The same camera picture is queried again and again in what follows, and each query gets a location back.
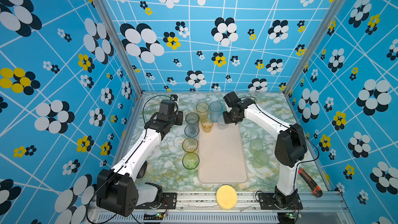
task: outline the orange and black utility knife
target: orange and black utility knife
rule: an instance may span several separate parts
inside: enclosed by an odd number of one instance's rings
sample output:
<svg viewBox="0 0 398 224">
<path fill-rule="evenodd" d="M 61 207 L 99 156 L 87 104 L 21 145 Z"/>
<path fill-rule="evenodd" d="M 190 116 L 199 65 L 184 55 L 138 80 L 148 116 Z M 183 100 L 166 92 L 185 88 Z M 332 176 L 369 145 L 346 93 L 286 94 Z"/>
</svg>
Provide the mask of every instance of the orange and black utility knife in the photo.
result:
<svg viewBox="0 0 398 224">
<path fill-rule="evenodd" d="M 316 184 L 316 182 L 302 169 L 299 168 L 298 173 L 306 181 L 308 186 L 310 186 L 312 192 L 317 196 L 321 197 L 323 195 L 321 188 Z"/>
</svg>

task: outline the glass cup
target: glass cup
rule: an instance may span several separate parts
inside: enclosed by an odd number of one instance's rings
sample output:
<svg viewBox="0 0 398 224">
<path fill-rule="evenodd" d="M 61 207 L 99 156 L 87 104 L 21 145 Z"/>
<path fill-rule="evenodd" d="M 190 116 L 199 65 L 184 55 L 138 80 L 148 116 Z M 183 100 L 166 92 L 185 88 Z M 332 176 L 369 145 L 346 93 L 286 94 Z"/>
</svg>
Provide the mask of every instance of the glass cup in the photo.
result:
<svg viewBox="0 0 398 224">
<path fill-rule="evenodd" d="M 202 122 L 209 114 L 209 105 L 206 102 L 199 102 L 196 105 L 196 111 L 199 115 L 199 122 Z"/>
<path fill-rule="evenodd" d="M 185 127 L 185 135 L 190 138 L 196 137 L 199 134 L 199 127 L 196 124 L 189 124 Z"/>
<path fill-rule="evenodd" d="M 182 142 L 182 149 L 186 152 L 194 152 L 198 148 L 198 142 L 195 138 L 187 138 Z"/>
<path fill-rule="evenodd" d="M 202 127 L 203 127 L 204 132 L 207 132 L 207 133 L 211 132 L 211 128 L 213 127 L 213 121 L 209 118 L 205 118 L 202 121 Z"/>
<path fill-rule="evenodd" d="M 260 140 L 255 139 L 250 142 L 249 151 L 253 155 L 256 153 L 256 151 L 262 151 L 263 148 L 263 142 Z"/>
<path fill-rule="evenodd" d="M 194 169 L 199 165 L 199 157 L 194 152 L 188 152 L 182 158 L 182 165 L 186 169 Z"/>
<path fill-rule="evenodd" d="M 199 115 L 196 112 L 190 112 L 185 116 L 185 120 L 188 124 L 199 125 Z"/>
<path fill-rule="evenodd" d="M 254 154 L 252 164 L 255 168 L 264 167 L 269 162 L 269 156 L 265 151 L 256 151 Z"/>
<path fill-rule="evenodd" d="M 218 120 L 217 120 L 217 126 L 218 126 L 218 128 L 220 129 L 220 130 L 223 130 L 223 129 L 225 129 L 229 124 L 226 124 L 225 122 L 224 122 L 224 116 L 223 115 L 221 115 L 220 117 L 218 117 Z"/>
<path fill-rule="evenodd" d="M 210 103 L 210 118 L 213 122 L 217 122 L 218 117 L 222 114 L 222 104 L 220 102 Z"/>
</svg>

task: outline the beige tray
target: beige tray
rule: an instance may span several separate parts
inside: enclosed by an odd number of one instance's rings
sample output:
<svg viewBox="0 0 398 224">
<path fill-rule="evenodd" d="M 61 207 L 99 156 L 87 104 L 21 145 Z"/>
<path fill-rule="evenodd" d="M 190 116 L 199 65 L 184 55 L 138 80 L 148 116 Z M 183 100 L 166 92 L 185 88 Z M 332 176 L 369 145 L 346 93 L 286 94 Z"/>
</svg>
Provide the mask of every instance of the beige tray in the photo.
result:
<svg viewBox="0 0 398 224">
<path fill-rule="evenodd" d="M 245 183 L 248 179 L 238 125 L 224 130 L 214 123 L 211 132 L 199 132 L 198 179 L 201 183 Z"/>
</svg>

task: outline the yellow sponge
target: yellow sponge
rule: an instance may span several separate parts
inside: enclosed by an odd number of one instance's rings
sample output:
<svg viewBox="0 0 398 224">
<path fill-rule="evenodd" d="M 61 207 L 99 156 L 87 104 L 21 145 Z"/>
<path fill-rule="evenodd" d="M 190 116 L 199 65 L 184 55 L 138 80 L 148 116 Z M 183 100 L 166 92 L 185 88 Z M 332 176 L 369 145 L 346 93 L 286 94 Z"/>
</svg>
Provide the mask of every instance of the yellow sponge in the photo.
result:
<svg viewBox="0 0 398 224">
<path fill-rule="evenodd" d="M 229 185 L 223 185 L 217 190 L 216 200 L 220 208 L 230 210 L 238 202 L 238 196 L 234 188 Z"/>
</svg>

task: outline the robotic arm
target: robotic arm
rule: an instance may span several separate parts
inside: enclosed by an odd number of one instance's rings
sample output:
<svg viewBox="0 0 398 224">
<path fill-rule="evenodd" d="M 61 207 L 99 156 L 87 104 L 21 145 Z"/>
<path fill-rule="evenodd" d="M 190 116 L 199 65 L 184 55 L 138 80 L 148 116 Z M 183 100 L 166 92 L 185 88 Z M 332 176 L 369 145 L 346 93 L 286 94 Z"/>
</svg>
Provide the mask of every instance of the robotic arm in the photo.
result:
<svg viewBox="0 0 398 224">
<path fill-rule="evenodd" d="M 138 141 L 127 154 L 110 170 L 103 169 L 97 177 L 97 185 L 103 185 L 97 192 L 97 206 L 122 216 L 129 216 L 136 205 L 149 202 L 157 207 L 162 199 L 162 187 L 146 183 L 136 187 L 136 178 L 144 176 L 147 158 L 152 150 L 170 132 L 173 125 L 182 125 L 183 113 L 178 111 L 178 97 L 162 100 L 159 112 L 146 122 Z"/>
<path fill-rule="evenodd" d="M 286 208 L 291 201 L 297 197 L 295 184 L 297 178 L 298 164 L 304 159 L 307 145 L 304 132 L 299 124 L 290 125 L 270 113 L 250 99 L 240 99 L 235 92 L 224 96 L 227 111 L 223 112 L 226 124 L 241 122 L 247 118 L 276 139 L 275 156 L 280 164 L 279 181 L 275 187 L 275 200 L 279 208 Z"/>
</svg>

